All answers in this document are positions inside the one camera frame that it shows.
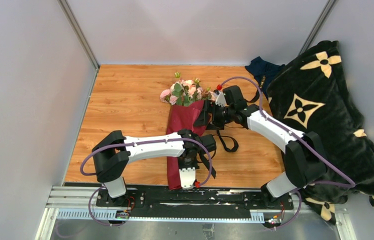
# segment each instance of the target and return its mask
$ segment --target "robotic arm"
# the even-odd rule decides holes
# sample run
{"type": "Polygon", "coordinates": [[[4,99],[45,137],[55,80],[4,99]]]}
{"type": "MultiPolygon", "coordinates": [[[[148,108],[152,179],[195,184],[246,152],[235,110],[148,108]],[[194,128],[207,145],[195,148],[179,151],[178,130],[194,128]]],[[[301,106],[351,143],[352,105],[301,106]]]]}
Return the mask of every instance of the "robotic arm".
{"type": "Polygon", "coordinates": [[[200,121],[207,123],[211,120],[211,129],[222,130],[225,124],[235,122],[263,135],[283,152],[285,172],[261,187],[267,201],[273,202],[294,189],[303,188],[327,172],[327,166],[292,136],[294,133],[301,137],[325,158],[325,151],[318,134],[315,132],[305,134],[274,119],[255,104],[248,106],[240,88],[236,85],[227,87],[222,92],[216,91],[216,94],[215,102],[210,100],[205,102],[201,119],[196,122],[198,125],[201,124],[200,121]]]}
{"type": "Polygon", "coordinates": [[[199,168],[197,154],[205,154],[201,147],[193,143],[195,141],[208,152],[216,149],[212,135],[199,137],[188,129],[152,137],[123,136],[120,130],[113,131],[92,149],[93,153],[96,152],[93,161],[97,181],[104,183],[112,199],[125,199],[123,196],[127,190],[121,175],[127,164],[141,159],[176,157],[181,186],[183,189],[191,189],[195,186],[196,169],[199,168]]]}

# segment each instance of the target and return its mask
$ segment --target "bouquet wrapper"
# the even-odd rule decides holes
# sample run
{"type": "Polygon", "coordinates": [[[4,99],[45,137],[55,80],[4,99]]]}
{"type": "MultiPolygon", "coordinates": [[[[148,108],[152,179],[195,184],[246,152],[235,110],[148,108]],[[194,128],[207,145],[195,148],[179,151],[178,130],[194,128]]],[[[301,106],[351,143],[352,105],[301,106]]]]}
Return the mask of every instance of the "bouquet wrapper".
{"type": "MultiPolygon", "coordinates": [[[[190,129],[193,133],[202,136],[206,130],[204,126],[194,126],[196,119],[203,109],[204,101],[195,101],[189,106],[172,105],[169,111],[166,134],[178,132],[181,129],[190,129]]],[[[176,157],[167,157],[166,171],[168,186],[170,190],[180,189],[180,172],[178,169],[178,160],[176,157]]]]}

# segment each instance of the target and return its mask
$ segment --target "wood panel surface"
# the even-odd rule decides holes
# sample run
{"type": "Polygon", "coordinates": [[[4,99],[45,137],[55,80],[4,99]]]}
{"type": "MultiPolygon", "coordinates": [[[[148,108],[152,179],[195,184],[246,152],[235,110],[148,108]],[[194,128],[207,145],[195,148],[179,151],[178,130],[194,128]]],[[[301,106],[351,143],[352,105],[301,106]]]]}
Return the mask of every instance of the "wood panel surface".
{"type": "MultiPolygon", "coordinates": [[[[82,175],[80,164],[111,131],[122,130],[125,136],[132,137],[164,135],[170,105],[161,102],[159,95],[175,82],[174,73],[177,71],[185,80],[198,77],[203,88],[212,89],[233,76],[251,77],[244,67],[237,66],[102,65],[65,181],[97,181],[95,176],[82,175]]],[[[230,85],[240,86],[246,99],[255,95],[255,87],[245,80],[232,80],[227,84],[230,85]]],[[[270,112],[266,100],[263,106],[270,112]]],[[[230,126],[239,127],[235,123],[230,123],[230,126]]],[[[239,148],[234,153],[225,152],[216,138],[217,153],[213,166],[217,175],[216,179],[208,181],[207,186],[256,188],[282,173],[280,150],[260,134],[238,128],[226,128],[221,133],[237,139],[239,148]]],[[[165,157],[139,160],[129,164],[123,176],[127,184],[166,185],[166,165],[165,157]]],[[[85,171],[94,172],[93,159],[85,165],[85,171]]],[[[201,165],[196,177],[203,181],[207,174],[206,168],[201,165]]]]}

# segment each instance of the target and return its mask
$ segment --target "gray wall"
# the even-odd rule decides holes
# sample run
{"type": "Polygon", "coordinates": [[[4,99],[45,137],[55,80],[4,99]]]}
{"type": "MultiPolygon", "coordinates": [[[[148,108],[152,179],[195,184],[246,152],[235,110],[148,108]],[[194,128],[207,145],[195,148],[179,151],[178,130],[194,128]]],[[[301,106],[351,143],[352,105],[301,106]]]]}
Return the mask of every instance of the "gray wall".
{"type": "Polygon", "coordinates": [[[95,71],[56,0],[0,1],[0,239],[33,239],[95,71]]]}
{"type": "MultiPolygon", "coordinates": [[[[339,0],[314,44],[322,40],[340,41],[349,90],[365,116],[365,132],[374,141],[374,1],[339,0]]],[[[354,196],[348,208],[357,239],[373,240],[374,209],[368,197],[354,196]]]]}
{"type": "Polygon", "coordinates": [[[69,0],[101,64],[294,59],[326,0],[69,0]]]}

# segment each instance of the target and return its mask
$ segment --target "black blanket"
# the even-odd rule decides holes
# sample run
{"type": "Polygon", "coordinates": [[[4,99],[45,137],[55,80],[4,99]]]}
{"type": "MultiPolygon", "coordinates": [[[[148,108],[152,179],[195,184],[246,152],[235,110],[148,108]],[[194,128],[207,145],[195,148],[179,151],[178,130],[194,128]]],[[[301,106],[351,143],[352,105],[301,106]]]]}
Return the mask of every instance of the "black blanket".
{"type": "MultiPolygon", "coordinates": [[[[294,129],[319,134],[327,160],[356,183],[352,189],[317,184],[301,190],[305,203],[331,223],[336,222],[333,204],[345,203],[350,193],[369,195],[374,207],[374,144],[348,92],[338,47],[338,41],[322,41],[308,49],[267,89],[273,116],[294,129]]],[[[318,180],[347,184],[331,169],[318,180]]]]}

